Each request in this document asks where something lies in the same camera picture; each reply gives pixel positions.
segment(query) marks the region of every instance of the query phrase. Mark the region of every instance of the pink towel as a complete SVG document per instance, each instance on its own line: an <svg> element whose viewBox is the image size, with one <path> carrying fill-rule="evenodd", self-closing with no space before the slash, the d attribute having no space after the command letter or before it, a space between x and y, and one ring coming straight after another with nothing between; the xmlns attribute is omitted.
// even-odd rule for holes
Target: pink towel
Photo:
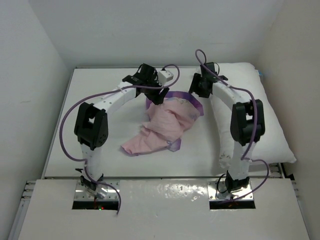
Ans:
<svg viewBox="0 0 320 240"><path fill-rule="evenodd" d="M203 109L201 103L186 92L169 92L166 97L169 96L173 97L165 99L163 104L150 104L146 111L150 121L143 122L140 133L122 145L128 154L146 154L163 148L173 152L180 149L180 137L203 115Z"/></svg>

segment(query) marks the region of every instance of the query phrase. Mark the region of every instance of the purple border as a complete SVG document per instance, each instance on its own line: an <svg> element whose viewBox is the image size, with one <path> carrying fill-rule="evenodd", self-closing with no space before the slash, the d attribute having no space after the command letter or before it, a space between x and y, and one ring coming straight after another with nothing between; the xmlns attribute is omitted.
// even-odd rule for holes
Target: purple border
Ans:
<svg viewBox="0 0 320 240"><path fill-rule="evenodd" d="M165 98L167 98L167 99L168 98L180 98L180 99L188 100L199 111L200 116L203 116L205 114L202 104L194 96L192 96L188 92L185 92L185 91L169 91L165 95ZM152 102L148 98L146 98L146 101L145 101L146 109L149 109L151 103Z"/></svg>

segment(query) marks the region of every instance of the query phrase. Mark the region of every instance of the crumpled fabric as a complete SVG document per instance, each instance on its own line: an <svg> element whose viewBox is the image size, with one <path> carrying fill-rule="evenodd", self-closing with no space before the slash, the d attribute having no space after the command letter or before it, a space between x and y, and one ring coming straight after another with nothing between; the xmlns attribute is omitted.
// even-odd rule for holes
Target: crumpled fabric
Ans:
<svg viewBox="0 0 320 240"><path fill-rule="evenodd" d="M146 102L150 121L143 122L140 133L121 145L130 155L139 155L169 149L180 149L184 131L190 129L199 116L203 116L203 107L187 92L168 92L162 104Z"/></svg>

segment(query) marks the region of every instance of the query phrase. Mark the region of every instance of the black cable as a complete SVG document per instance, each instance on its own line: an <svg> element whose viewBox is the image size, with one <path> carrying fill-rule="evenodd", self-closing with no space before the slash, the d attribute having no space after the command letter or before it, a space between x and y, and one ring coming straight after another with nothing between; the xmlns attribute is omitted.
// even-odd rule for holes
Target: black cable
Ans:
<svg viewBox="0 0 320 240"><path fill-rule="evenodd" d="M218 73L217 73L217 75L219 76L219 73L220 73L220 66L219 66L219 64L218 63L214 63L214 64L217 64L218 65Z"/></svg>
<svg viewBox="0 0 320 240"><path fill-rule="evenodd" d="M225 191L220 191L220 190L219 190L219 183L220 183L220 180L222 179L222 177L223 177L224 175L226 175L226 173L222 174L222 175L219 177L218 181L216 182L216 190L217 190L219 193L221 193L221 194L224 194L224 193L227 191L227 189L226 189Z"/></svg>

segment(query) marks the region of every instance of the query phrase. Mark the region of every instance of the white pillow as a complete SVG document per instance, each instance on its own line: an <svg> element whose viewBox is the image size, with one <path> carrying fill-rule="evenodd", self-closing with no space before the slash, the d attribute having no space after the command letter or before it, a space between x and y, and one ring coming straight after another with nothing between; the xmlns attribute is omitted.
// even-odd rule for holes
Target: white pillow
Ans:
<svg viewBox="0 0 320 240"><path fill-rule="evenodd" d="M250 63L222 63L220 64L220 75L225 75L231 85L248 89L255 99L260 99L263 103L265 133L256 143L252 159L263 159L269 164L294 163L296 158L290 150L277 116L268 102L255 67ZM234 152L234 140L230 133L231 110L214 95L211 104L220 137L219 162L221 167L225 168L230 165Z"/></svg>

